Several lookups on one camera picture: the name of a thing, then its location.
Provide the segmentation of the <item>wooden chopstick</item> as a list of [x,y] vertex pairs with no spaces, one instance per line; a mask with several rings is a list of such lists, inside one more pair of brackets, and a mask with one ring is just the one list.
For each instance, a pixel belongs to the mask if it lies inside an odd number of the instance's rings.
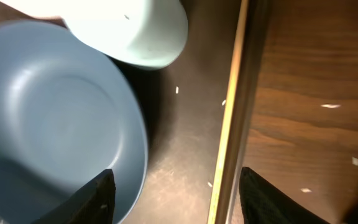
[[226,94],[223,123],[219,140],[218,156],[214,173],[213,188],[209,205],[207,224],[226,223],[231,200],[234,174],[238,156],[240,135],[233,121],[236,115],[236,93],[240,77],[242,52],[246,36],[249,1],[242,0],[237,21],[236,36],[232,52],[229,83]]

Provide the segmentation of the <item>dark blue plate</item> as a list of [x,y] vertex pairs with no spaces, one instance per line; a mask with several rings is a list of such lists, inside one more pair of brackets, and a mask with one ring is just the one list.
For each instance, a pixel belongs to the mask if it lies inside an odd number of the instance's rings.
[[31,223],[110,169],[121,223],[147,160],[141,108],[107,56],[55,24],[0,23],[1,218]]

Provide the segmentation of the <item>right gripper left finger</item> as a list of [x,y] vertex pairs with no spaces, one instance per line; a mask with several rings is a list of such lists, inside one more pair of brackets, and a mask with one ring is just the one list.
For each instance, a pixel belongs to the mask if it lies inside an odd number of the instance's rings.
[[113,171],[105,169],[33,224],[112,224],[115,196]]

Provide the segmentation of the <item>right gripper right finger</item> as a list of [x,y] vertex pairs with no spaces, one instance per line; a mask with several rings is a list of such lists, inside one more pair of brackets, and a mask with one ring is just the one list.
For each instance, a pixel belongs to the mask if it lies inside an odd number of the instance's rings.
[[328,224],[249,167],[241,169],[239,196],[246,224]]

